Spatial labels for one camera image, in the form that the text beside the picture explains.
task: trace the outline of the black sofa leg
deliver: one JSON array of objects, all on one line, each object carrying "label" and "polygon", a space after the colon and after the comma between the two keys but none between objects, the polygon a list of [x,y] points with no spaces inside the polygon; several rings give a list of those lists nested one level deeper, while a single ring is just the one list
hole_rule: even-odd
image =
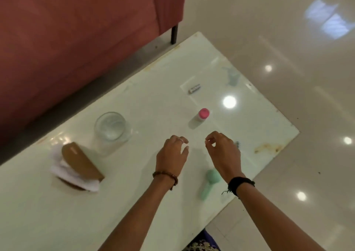
[{"label": "black sofa leg", "polygon": [[171,44],[176,44],[176,38],[178,37],[178,26],[173,26],[171,29]]}]

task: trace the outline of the clear plastic cup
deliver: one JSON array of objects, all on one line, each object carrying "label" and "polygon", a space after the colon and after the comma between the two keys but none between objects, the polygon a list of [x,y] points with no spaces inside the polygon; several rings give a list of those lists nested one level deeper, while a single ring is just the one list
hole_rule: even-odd
[{"label": "clear plastic cup", "polygon": [[126,120],[119,113],[107,112],[96,120],[94,130],[101,139],[116,141],[126,130]]}]

